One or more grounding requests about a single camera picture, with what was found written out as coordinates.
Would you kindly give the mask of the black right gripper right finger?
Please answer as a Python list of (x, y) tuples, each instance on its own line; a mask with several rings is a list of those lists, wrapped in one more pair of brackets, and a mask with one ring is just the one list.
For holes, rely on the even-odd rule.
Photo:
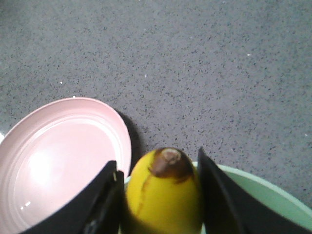
[(204, 195), (204, 224), (209, 234), (310, 234), (226, 175), (204, 152), (198, 150), (200, 183)]

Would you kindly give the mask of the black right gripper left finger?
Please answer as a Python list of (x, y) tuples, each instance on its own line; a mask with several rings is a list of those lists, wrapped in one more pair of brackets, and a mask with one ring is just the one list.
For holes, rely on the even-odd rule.
[(109, 161), (70, 202), (23, 234), (117, 234), (122, 216), (124, 174)]

